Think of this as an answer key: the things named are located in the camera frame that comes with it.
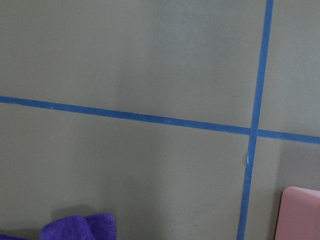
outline horizontal blue line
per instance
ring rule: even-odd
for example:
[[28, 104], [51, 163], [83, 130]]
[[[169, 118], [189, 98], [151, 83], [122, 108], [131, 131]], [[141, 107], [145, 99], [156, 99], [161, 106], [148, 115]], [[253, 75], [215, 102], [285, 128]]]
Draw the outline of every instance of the horizontal blue line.
[[173, 125], [173, 126], [180, 126], [180, 127], [186, 127], [186, 128], [194, 128], [194, 129], [204, 129], [204, 130], [211, 130], [211, 131], [218, 131], [218, 132], [232, 133], [232, 134], [241, 134], [241, 135], [250, 134], [250, 128], [248, 127], [231, 126], [231, 125], [209, 123], [209, 122], [202, 122], [202, 121], [183, 120], [183, 119], [172, 118], [172, 117], [145, 115], [145, 114], [139, 114], [139, 113], [107, 110], [107, 109], [101, 109], [101, 108], [69, 105], [69, 104], [54, 103], [54, 102], [47, 102], [47, 101], [20, 99], [15, 97], [8, 97], [8, 96], [0, 96], [0, 103], [19, 104], [19, 105], [34, 107], [34, 108], [59, 110], [59, 111], [66, 111], [66, 112], [72, 112], [72, 113], [89, 114], [89, 115], [118, 118], [118, 119], [128, 119], [128, 120], [135, 120], [135, 121], [141, 121], [141, 122]]
[[309, 144], [320, 144], [320, 137], [302, 134], [286, 133], [280, 131], [258, 130], [258, 136], [262, 138], [281, 139]]

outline purple fabric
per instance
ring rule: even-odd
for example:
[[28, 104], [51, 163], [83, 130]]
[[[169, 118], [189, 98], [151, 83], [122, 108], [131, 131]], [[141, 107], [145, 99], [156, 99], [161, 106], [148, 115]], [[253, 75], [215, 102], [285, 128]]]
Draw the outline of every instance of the purple fabric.
[[[53, 221], [42, 229], [39, 240], [116, 240], [115, 219], [111, 214], [67, 216]], [[26, 240], [2, 235], [0, 240]]]

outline blue line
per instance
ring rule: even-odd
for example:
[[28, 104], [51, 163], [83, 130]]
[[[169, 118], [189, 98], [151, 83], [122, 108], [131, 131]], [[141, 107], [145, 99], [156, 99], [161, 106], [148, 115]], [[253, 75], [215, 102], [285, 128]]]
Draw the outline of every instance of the blue line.
[[252, 173], [254, 168], [258, 126], [259, 126], [259, 119], [260, 119], [261, 102], [262, 102], [262, 95], [263, 95], [263, 88], [264, 88], [268, 46], [269, 46], [269, 38], [270, 38], [270, 31], [271, 31], [273, 3], [274, 3], [273, 0], [266, 0], [263, 33], [262, 33], [262, 41], [261, 41], [261, 49], [260, 49], [260, 57], [259, 57], [259, 66], [258, 66], [258, 74], [257, 74], [256, 86], [255, 86], [255, 95], [254, 95], [252, 118], [251, 118], [251, 130], [250, 130], [250, 137], [249, 137], [249, 144], [248, 144], [248, 157], [247, 157], [247, 164], [246, 164], [245, 173], [244, 173], [240, 218], [239, 218], [238, 232], [236, 236], [237, 240], [244, 240], [245, 233], [246, 233], [251, 181], [252, 181]]
[[320, 144], [320, 137], [308, 136], [302, 134], [286, 133], [280, 131], [258, 130], [258, 136], [263, 138], [289, 140], [295, 142], [303, 142], [309, 144]]
[[42, 108], [42, 109], [59, 110], [59, 111], [66, 111], [66, 112], [72, 112], [72, 113], [97, 115], [97, 116], [118, 118], [118, 119], [128, 119], [128, 120], [135, 120], [135, 121], [141, 121], [141, 122], [173, 125], [173, 126], [180, 126], [180, 127], [186, 127], [186, 128], [194, 128], [194, 129], [204, 129], [204, 130], [211, 130], [211, 131], [218, 131], [218, 132], [225, 132], [225, 133], [232, 133], [232, 134], [241, 134], [241, 135], [250, 134], [250, 128], [241, 127], [241, 126], [231, 126], [231, 125], [209, 123], [209, 122], [202, 122], [202, 121], [183, 120], [183, 119], [172, 118], [172, 117], [153, 116], [153, 115], [145, 115], [145, 114], [139, 114], [139, 113], [125, 112], [125, 111], [115, 111], [115, 110], [87, 107], [87, 106], [77, 106], [77, 105], [68, 105], [68, 104], [54, 103], [54, 102], [47, 102], [47, 101], [20, 99], [15, 97], [8, 97], [8, 96], [0, 96], [0, 103], [19, 104], [23, 106]]

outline pink block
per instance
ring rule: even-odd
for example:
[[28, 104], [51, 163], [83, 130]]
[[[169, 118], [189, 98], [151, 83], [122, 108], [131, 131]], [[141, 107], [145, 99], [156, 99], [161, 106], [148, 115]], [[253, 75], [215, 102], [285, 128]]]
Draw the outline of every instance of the pink block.
[[275, 240], [320, 240], [320, 191], [283, 191]]

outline cloth fold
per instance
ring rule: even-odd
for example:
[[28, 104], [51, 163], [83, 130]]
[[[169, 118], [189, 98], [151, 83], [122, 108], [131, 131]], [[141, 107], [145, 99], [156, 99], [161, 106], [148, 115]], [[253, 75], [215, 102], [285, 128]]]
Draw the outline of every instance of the cloth fold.
[[[43, 227], [39, 240], [116, 240], [117, 228], [111, 214], [67, 216]], [[0, 240], [27, 240], [0, 234]]]

